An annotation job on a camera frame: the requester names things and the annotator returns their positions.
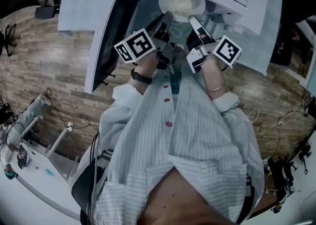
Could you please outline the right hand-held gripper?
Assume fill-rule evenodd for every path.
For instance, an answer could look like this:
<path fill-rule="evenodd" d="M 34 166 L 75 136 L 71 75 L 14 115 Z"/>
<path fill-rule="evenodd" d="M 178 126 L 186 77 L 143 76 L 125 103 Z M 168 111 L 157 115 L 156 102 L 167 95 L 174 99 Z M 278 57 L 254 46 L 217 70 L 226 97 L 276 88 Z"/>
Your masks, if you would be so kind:
<path fill-rule="evenodd" d="M 215 40 L 194 15 L 190 15 L 188 21 L 202 42 L 202 46 L 193 48 L 186 57 L 192 72 L 197 73 L 208 56 L 216 56 L 226 64 L 222 71 L 228 67 L 232 69 L 241 56 L 241 47 L 227 36 Z"/>

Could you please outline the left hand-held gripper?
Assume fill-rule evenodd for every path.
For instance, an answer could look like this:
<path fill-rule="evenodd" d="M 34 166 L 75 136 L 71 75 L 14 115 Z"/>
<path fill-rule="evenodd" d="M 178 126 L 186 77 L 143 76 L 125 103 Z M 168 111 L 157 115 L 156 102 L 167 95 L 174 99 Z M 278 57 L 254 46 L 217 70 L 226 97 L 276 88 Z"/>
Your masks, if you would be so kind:
<path fill-rule="evenodd" d="M 169 29 L 173 20 L 170 11 L 161 14 L 145 29 L 134 32 L 129 37 L 114 45 L 114 49 L 124 63 L 137 63 L 147 54 L 155 51 L 158 69 L 165 70 L 170 64 L 172 46 L 169 43 Z"/>

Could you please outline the person's right hand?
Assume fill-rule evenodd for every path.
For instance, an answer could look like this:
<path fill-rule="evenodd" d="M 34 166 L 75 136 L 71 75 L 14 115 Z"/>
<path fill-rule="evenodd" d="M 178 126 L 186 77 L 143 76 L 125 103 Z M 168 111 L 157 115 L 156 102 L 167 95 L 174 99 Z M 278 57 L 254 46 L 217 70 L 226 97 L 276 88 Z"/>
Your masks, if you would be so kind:
<path fill-rule="evenodd" d="M 197 35 L 194 30 L 190 32 L 190 34 L 186 38 L 186 46 L 189 51 L 193 48 L 198 49 L 200 46 L 204 45 L 203 39 L 207 36 L 205 33 L 201 33 Z"/>

